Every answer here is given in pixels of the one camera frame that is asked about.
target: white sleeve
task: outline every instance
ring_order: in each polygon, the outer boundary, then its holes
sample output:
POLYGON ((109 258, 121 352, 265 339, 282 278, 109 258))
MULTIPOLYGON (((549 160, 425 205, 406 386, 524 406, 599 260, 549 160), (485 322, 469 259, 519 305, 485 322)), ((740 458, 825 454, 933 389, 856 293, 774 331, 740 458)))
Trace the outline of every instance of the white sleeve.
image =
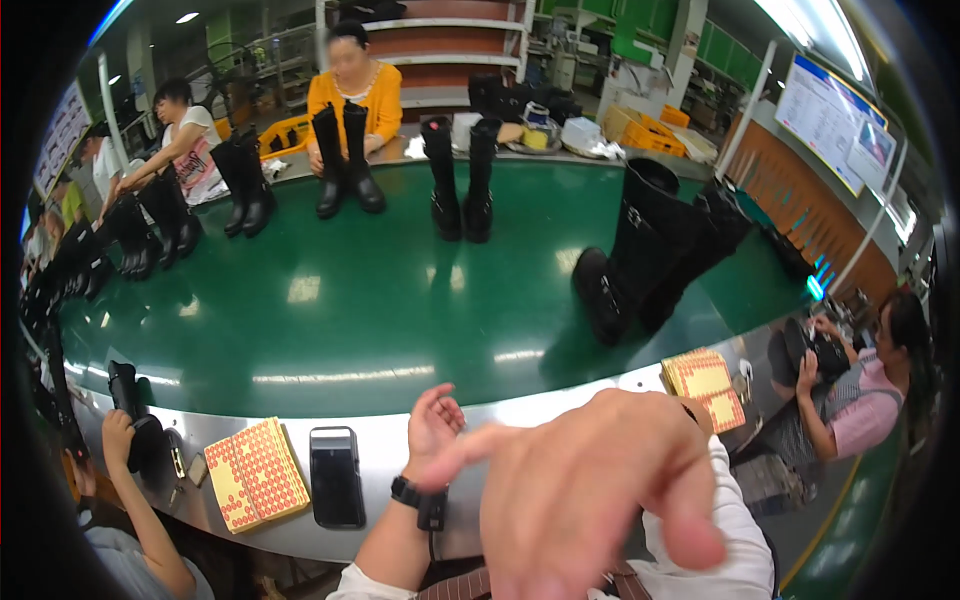
POLYGON ((377 583, 356 563, 350 563, 340 573, 340 586, 326 596, 326 600, 413 600, 416 597, 414 591, 377 583))
POLYGON ((647 549, 655 563, 629 561, 654 598, 710 597, 714 600, 769 600, 773 595, 774 561, 759 526, 743 503, 740 486, 730 474, 730 457, 716 436, 709 441, 716 475, 713 522, 727 539, 727 560, 709 571, 676 566, 667 556, 659 518, 643 514, 647 549))
POLYGON ((213 115, 204 107, 190 107, 180 120, 180 126, 183 127, 187 123, 195 123, 201 127, 213 127, 213 115))

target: information board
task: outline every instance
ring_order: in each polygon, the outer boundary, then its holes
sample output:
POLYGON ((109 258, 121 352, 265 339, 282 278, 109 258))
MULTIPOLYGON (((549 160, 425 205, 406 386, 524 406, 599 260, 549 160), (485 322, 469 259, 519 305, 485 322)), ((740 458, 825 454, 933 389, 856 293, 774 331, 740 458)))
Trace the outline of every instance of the information board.
POLYGON ((50 197, 60 171, 91 123, 90 111, 86 108, 80 86, 74 80, 60 99, 40 144, 40 156, 34 168, 34 187, 42 200, 50 197))
POLYGON ((886 131, 874 105, 829 70, 795 55, 774 117, 832 170, 854 195, 863 179, 848 164, 853 142, 868 122, 886 131))

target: yellow plastic crate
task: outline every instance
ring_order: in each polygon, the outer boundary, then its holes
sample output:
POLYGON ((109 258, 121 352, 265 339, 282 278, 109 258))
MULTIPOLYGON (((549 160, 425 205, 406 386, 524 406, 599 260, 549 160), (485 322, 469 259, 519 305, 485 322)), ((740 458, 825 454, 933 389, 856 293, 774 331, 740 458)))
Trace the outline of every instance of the yellow plastic crate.
POLYGON ((669 123, 670 125, 676 125, 677 127, 686 128, 690 125, 690 115, 686 114, 682 110, 676 110, 673 107, 664 106, 663 111, 660 113, 660 120, 663 123, 669 123))
POLYGON ((303 114, 299 117, 292 117, 282 121, 277 121, 271 125, 268 130, 260 134, 260 160, 278 158, 280 156, 291 155, 297 152, 305 152, 306 138, 310 133, 311 127, 313 126, 310 124, 309 114, 303 114), (279 152, 271 152, 270 142, 272 142, 278 135, 283 141, 283 145, 287 145, 287 133, 290 130, 297 132, 297 143, 293 146, 285 147, 279 152))
POLYGON ((640 122, 631 121, 620 143, 642 150, 654 150, 672 156, 686 156, 686 146, 659 122, 641 114, 640 122))

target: pink shirt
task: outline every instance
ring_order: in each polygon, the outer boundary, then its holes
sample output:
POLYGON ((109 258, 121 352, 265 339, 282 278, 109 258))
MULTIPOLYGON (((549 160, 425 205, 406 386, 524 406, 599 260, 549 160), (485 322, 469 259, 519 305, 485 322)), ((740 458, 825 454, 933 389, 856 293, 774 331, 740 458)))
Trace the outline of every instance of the pink shirt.
MULTIPOLYGON (((859 358, 875 354, 874 348, 860 350, 859 358)), ((883 363, 871 361, 860 374, 861 390, 890 390, 898 397, 902 393, 887 379, 883 363)), ((870 392, 834 415, 827 427, 837 444, 837 459, 861 454, 883 442, 897 423, 900 407, 897 401, 883 392, 870 392)))

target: hand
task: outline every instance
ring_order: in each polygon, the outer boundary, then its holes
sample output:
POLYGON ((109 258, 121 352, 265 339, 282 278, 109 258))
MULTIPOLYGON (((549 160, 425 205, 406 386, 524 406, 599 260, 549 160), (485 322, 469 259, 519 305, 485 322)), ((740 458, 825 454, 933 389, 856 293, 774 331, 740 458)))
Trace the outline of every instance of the hand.
POLYGON ((407 423, 410 462, 404 470, 408 479, 419 477, 427 463, 448 449, 464 428, 464 413, 456 400, 447 396, 452 383, 444 383, 420 395, 407 423))
POLYGON ((66 454, 70 457, 70 467, 73 469, 73 480, 77 484, 77 492, 81 496, 97 495, 97 477, 93 472, 93 461, 87 460, 81 467, 77 465, 70 450, 67 450, 66 454))
POLYGON ((130 443, 133 440, 133 421, 122 410, 113 409, 104 418, 102 430, 104 462, 107 470, 127 468, 130 458, 130 443))
POLYGON ((438 490, 486 458, 480 537, 498 600, 583 598, 640 507, 663 519, 677 565, 706 569, 726 558, 712 522, 707 441, 665 394, 604 390, 533 429, 487 425, 442 453, 420 486, 438 490))
POLYGON ((827 335, 831 335, 835 338, 840 337, 840 331, 837 329, 837 326, 833 324, 824 313, 820 313, 815 317, 811 317, 806 321, 806 324, 813 327, 814 330, 820 331, 821 333, 826 333, 827 335))
POLYGON ((817 382, 817 353, 807 350, 800 359, 800 373, 797 376, 797 400, 810 398, 810 390, 817 382))
POLYGON ((317 177, 324 176, 324 157, 321 156, 320 151, 310 151, 310 171, 313 172, 317 177))

